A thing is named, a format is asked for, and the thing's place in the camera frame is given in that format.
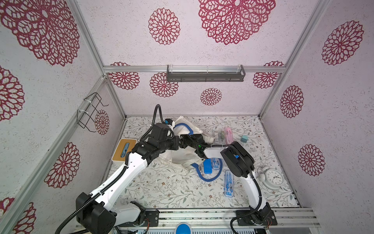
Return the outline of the white canvas bag blue handles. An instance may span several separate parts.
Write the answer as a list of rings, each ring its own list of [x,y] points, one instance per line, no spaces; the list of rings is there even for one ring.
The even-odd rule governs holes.
[[[173,124],[173,131],[174,134],[179,137],[181,135],[202,134],[206,143],[210,145],[215,144],[214,137],[205,134],[200,128],[195,126],[183,116],[180,116],[176,120],[175,124]],[[207,156],[207,159],[219,158],[214,157],[212,151],[208,151],[208,153],[205,153],[205,155]],[[219,158],[221,159],[222,163],[221,169],[213,170],[212,174],[210,175],[204,174],[203,161],[206,159],[202,159],[197,156],[197,154],[194,153],[193,148],[190,147],[187,147],[186,149],[179,147],[177,151],[166,151],[165,153],[160,154],[159,157],[162,163],[170,164],[177,168],[182,168],[187,171],[194,168],[197,171],[199,178],[205,182],[212,182],[216,180],[220,176],[223,169],[222,159]]]

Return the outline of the clear pen case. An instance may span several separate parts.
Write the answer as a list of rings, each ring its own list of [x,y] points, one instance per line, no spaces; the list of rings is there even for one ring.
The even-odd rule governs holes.
[[[214,142],[215,144],[219,144],[220,143],[220,140],[219,140],[219,134],[217,131],[214,131]]]

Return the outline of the clear green compass set case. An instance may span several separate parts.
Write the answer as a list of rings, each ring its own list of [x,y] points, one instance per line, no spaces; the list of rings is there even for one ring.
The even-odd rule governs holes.
[[[221,144],[226,143],[226,135],[224,131],[220,131],[219,133],[219,140]]]

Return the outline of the clear blue-trim compass case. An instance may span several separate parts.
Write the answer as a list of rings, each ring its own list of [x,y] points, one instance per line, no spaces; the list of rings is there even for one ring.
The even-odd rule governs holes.
[[[211,166],[213,170],[220,170],[222,167],[221,159],[219,158],[212,158],[211,159]]]

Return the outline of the blue-rimmed clear case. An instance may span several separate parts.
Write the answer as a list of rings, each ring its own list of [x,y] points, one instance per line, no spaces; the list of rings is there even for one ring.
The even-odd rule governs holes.
[[[204,174],[206,175],[210,175],[212,174],[212,163],[211,163],[211,159],[206,159],[203,161],[203,172]]]

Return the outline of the pink clear stationery case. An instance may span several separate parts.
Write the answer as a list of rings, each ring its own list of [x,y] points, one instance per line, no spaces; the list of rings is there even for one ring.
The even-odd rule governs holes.
[[[230,127],[225,127],[225,140],[226,144],[231,144],[234,141],[233,132]]]

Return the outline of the long blue-trim compass case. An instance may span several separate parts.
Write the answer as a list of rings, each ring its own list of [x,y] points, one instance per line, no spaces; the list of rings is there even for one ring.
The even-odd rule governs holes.
[[[230,170],[225,171],[224,176],[224,195],[225,197],[234,197],[234,175]]]

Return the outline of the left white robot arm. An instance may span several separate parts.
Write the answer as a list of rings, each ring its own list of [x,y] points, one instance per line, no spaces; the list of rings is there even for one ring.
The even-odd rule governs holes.
[[[167,150],[178,150],[179,138],[172,130],[173,121],[166,119],[156,123],[126,156],[125,162],[99,187],[90,194],[81,193],[76,199],[76,210],[56,229],[60,234],[63,228],[76,218],[85,229],[82,233],[107,234],[119,225],[120,219],[131,210],[141,211],[139,205],[130,204],[122,211],[114,205],[129,183],[145,170],[160,154]]]

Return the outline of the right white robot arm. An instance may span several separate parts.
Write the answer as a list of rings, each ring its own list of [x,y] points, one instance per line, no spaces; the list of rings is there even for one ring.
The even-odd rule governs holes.
[[[250,206],[250,212],[246,215],[266,216],[270,208],[255,178],[254,158],[239,142],[209,145],[204,142],[201,134],[197,134],[182,135],[179,145],[181,148],[195,149],[195,153],[203,159],[223,159],[231,173],[241,179],[245,188]]]

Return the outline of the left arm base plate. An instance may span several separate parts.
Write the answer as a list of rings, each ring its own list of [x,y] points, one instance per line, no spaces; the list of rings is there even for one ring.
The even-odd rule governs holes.
[[[159,210],[146,210],[135,222],[126,222],[120,224],[119,227],[157,227],[159,223]]]

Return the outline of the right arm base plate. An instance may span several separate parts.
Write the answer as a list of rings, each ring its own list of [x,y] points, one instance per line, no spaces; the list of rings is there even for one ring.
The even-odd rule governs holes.
[[[239,226],[276,226],[278,222],[272,210],[255,212],[237,220]]]

